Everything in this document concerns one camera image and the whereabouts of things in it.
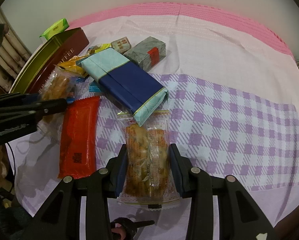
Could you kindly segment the yellow snack packet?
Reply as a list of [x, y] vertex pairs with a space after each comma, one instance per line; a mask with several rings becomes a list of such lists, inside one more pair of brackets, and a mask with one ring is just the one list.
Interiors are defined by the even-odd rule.
[[65, 71], [77, 74], [80, 77], [86, 77], [88, 75], [87, 72], [76, 64], [77, 61], [83, 60], [86, 57], [88, 56], [73, 56], [69, 61], [59, 62], [57, 66]]

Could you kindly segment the green tissue pack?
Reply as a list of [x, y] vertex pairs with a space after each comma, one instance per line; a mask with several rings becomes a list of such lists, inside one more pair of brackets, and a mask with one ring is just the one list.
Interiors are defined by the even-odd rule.
[[48, 41], [51, 37], [53, 37], [56, 34], [64, 32], [66, 29], [68, 29], [69, 24], [66, 18], [62, 18], [55, 22], [53, 25], [48, 27], [40, 36], [39, 38], [45, 42]]

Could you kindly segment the maroon gold coffee tin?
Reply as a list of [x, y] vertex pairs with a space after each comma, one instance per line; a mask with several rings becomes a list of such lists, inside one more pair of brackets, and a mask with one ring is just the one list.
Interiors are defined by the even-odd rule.
[[9, 92], [38, 93], [55, 65], [79, 55], [87, 45], [89, 40], [82, 28], [70, 29], [54, 35], [26, 62]]

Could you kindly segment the small blue snack packet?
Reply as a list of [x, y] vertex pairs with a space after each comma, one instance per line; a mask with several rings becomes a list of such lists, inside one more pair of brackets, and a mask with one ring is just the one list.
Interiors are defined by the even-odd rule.
[[90, 93], [94, 93], [96, 95], [102, 95], [105, 93], [105, 90], [104, 88], [99, 85], [96, 81], [92, 81], [90, 84], [89, 84], [89, 92]]

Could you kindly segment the red snack packet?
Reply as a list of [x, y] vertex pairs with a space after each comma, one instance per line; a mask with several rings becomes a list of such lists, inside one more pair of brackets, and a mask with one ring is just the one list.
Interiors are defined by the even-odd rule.
[[96, 125], [100, 97], [76, 100], [65, 112], [58, 178], [88, 177], [96, 171]]

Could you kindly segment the beige patterned curtain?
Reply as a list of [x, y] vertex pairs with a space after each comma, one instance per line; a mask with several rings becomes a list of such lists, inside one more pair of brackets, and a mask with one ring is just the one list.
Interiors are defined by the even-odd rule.
[[17, 37], [1, 8], [0, 24], [7, 25], [7, 33], [0, 45], [0, 93], [6, 93], [11, 89], [31, 53]]

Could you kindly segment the yellow wrapped candy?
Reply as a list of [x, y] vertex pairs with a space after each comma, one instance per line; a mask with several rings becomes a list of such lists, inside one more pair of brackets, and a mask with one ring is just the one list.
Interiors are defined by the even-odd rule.
[[100, 51], [103, 51], [103, 50], [111, 48], [111, 47], [112, 47], [112, 45], [110, 43], [97, 44], [95, 46], [89, 47], [86, 54], [93, 55], [93, 54], [99, 53]]

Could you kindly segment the blue teal box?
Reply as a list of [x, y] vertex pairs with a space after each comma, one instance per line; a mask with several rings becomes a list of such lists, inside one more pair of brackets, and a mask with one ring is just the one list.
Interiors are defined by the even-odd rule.
[[76, 64], [120, 103], [139, 126], [168, 98], [168, 89], [128, 58], [107, 48]]

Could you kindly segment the pink purple checked tablecloth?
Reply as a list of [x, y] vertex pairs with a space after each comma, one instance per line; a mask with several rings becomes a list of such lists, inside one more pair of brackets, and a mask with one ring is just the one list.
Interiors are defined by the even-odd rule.
[[169, 91], [170, 141], [194, 166], [237, 177], [278, 237], [299, 239], [299, 69], [274, 32], [181, 3], [128, 5], [70, 26], [91, 45], [165, 42], [167, 55], [151, 74]]

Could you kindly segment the clear pastry snack packet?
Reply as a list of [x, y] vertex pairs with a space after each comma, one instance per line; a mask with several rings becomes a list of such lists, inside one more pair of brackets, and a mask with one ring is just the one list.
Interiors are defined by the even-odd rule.
[[169, 111], [159, 110], [139, 126], [131, 114], [120, 112], [118, 121], [126, 139], [128, 167], [118, 201], [147, 210], [179, 205], [171, 174]]

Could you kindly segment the small sesame cake packet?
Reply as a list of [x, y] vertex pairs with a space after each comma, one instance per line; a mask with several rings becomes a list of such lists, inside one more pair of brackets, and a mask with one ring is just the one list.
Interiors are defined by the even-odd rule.
[[111, 42], [111, 47], [120, 54], [124, 54], [126, 51], [132, 48], [132, 45], [130, 44], [128, 38], [125, 36]]

